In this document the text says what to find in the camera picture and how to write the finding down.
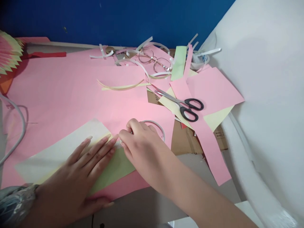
right hand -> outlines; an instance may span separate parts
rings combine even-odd
[[[139,174],[155,190],[166,194],[170,182],[166,175],[168,164],[179,160],[159,137],[156,129],[131,119],[127,123],[127,130],[121,130],[119,137],[127,158]]]

left hand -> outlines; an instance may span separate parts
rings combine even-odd
[[[107,198],[86,200],[115,149],[118,135],[106,136],[80,157],[91,139],[85,139],[65,164],[36,189],[36,200],[20,227],[64,227],[113,205]]]

forearm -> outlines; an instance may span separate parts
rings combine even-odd
[[[178,159],[167,166],[171,189],[165,193],[199,227],[256,227],[228,199]]]

hand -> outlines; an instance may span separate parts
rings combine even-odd
[[[156,129],[131,119],[127,123],[127,130],[121,130],[119,137],[127,158],[139,174],[155,190],[168,195],[171,192],[169,164],[180,164],[180,161],[159,137]]]
[[[21,227],[64,227],[113,205],[107,198],[86,197],[112,158],[117,138],[106,144],[106,136],[81,156],[91,141],[85,139],[65,164],[36,189],[37,198]]]

white surface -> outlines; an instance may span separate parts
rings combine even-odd
[[[52,146],[17,164],[15,169],[26,183],[37,183],[59,168],[87,137],[93,136],[92,144],[109,133],[102,122],[92,119]]]
[[[304,220],[303,10],[303,0],[236,0],[210,47],[222,48],[210,65],[246,100],[232,113],[262,179],[298,221]]]
[[[264,228],[263,224],[259,220],[258,216],[252,209],[250,203],[248,201],[240,202],[235,204],[245,215],[247,215],[259,228]],[[169,223],[173,228],[198,228],[195,221],[190,218],[181,218]]]

